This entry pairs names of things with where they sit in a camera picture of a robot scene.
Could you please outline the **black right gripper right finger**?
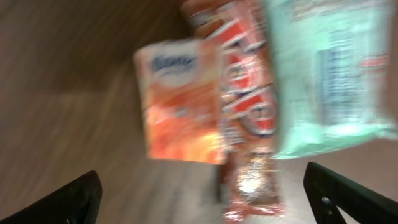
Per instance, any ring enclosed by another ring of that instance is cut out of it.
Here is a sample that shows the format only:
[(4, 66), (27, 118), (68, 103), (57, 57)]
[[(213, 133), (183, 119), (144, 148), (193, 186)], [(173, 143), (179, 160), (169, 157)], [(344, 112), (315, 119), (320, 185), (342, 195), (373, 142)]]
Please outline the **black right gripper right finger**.
[(397, 202), (316, 162), (307, 164), (303, 186), (317, 223), (345, 223), (345, 211), (358, 223), (397, 224)]

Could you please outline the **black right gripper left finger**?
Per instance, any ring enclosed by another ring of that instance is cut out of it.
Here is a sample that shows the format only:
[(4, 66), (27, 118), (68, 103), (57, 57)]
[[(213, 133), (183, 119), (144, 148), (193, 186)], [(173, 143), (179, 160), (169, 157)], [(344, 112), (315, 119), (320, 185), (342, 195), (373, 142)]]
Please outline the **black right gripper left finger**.
[(1, 224), (95, 224), (102, 193), (100, 177), (91, 170)]

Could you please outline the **orange Top chocolate bar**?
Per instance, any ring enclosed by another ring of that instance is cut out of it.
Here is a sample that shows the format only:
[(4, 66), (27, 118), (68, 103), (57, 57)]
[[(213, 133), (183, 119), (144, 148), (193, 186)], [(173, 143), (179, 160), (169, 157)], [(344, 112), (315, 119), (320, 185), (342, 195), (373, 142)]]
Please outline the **orange Top chocolate bar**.
[(195, 35), (223, 48), (221, 130), (227, 145), (219, 198), (226, 223), (284, 212), (272, 161), (278, 101), (260, 1), (188, 0), (181, 9)]

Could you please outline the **teal snack packet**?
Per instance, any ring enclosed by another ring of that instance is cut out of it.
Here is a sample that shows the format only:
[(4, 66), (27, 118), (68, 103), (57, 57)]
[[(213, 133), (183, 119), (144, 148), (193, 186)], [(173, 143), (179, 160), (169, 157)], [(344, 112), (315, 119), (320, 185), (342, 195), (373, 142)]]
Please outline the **teal snack packet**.
[(394, 9), (391, 0), (264, 2), (280, 100), (276, 159), (397, 139), (382, 100)]

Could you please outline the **small orange tissue pack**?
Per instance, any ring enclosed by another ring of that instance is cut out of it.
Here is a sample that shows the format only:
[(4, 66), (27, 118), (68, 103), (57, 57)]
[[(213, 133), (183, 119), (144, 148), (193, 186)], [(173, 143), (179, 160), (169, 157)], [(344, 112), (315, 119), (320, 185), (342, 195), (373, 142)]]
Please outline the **small orange tissue pack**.
[(147, 45), (134, 54), (147, 156), (223, 164), (223, 55), (214, 40)]

